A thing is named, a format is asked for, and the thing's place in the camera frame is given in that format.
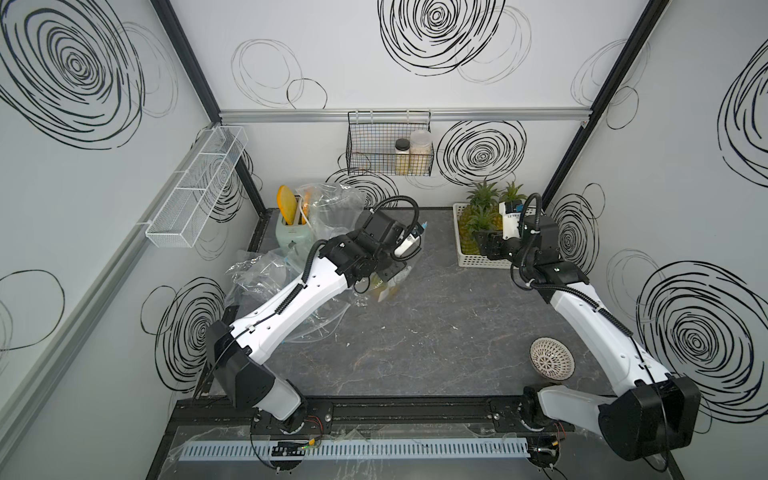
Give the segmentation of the clear zip-top bag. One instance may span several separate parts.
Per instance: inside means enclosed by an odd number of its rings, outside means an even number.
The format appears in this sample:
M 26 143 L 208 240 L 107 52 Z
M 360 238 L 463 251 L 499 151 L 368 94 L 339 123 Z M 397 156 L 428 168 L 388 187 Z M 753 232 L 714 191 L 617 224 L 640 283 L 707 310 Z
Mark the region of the clear zip-top bag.
M 298 208 L 300 196 L 311 194 L 308 225 L 315 241 L 328 240 L 355 229 L 359 216 L 366 206 L 366 195 L 359 189 L 341 183 L 313 183 L 297 189 Z
M 303 269 L 296 249 L 277 248 L 266 253 L 239 252 L 240 262 L 226 272 L 232 281 L 226 305 L 237 308 L 235 319 L 245 317 L 298 277 Z M 344 294 L 318 307 L 284 340 L 285 343 L 313 343 L 331 336 L 351 304 Z
M 353 305 L 364 307 L 371 303 L 391 300 L 409 277 L 413 266 L 408 264 L 389 280 L 382 280 L 376 273 L 364 278 L 353 287 Z

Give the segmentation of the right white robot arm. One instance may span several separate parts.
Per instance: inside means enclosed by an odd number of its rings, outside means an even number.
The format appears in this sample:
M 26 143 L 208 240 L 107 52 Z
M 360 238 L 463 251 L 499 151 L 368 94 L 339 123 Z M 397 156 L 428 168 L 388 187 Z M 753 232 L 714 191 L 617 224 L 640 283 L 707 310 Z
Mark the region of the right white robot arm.
M 519 288 L 537 292 L 576 331 L 613 391 L 596 395 L 564 385 L 528 387 L 524 421 L 557 421 L 601 436 L 627 461 L 669 454 L 691 444 L 701 402 L 696 384 L 671 373 L 635 340 L 600 300 L 587 275 L 559 249 L 559 226 L 538 194 L 524 201 L 475 202 L 467 230 L 480 254 L 506 260 Z

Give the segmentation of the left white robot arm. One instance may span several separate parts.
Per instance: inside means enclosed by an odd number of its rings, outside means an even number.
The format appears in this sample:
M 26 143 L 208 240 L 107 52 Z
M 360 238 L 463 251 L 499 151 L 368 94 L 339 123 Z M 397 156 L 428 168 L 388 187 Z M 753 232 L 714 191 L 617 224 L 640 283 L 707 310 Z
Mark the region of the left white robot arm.
M 276 376 L 267 360 L 312 313 L 358 282 L 377 275 L 389 280 L 421 250 L 420 207 L 397 195 L 370 208 L 360 227 L 316 241 L 301 274 L 261 306 L 230 323 L 206 329 L 206 364 L 237 409 L 257 409 L 288 434 L 308 416 L 305 397 Z

